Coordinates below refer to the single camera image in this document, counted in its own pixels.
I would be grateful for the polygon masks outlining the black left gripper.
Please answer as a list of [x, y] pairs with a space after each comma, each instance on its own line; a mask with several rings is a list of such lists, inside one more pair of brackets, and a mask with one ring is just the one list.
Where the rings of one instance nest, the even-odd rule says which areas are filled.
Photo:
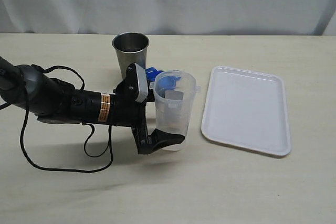
[[155, 129], [148, 135], [146, 124], [146, 104], [154, 101], [153, 91], [142, 102], [135, 102], [130, 94], [124, 91], [114, 91], [112, 112], [109, 124], [113, 126], [129, 127], [132, 130], [138, 154], [148, 155], [162, 148], [181, 144], [184, 135], [173, 134]]

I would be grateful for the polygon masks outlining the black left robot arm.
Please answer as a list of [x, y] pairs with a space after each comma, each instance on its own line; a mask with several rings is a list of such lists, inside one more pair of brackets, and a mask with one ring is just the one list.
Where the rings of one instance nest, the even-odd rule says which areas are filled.
[[132, 129], [139, 154], [157, 149], [157, 135], [148, 134], [145, 103], [148, 86], [145, 70], [136, 63], [112, 94], [76, 89], [73, 84], [46, 74], [55, 68], [14, 66], [1, 59], [1, 97], [28, 109], [49, 124], [101, 124]]

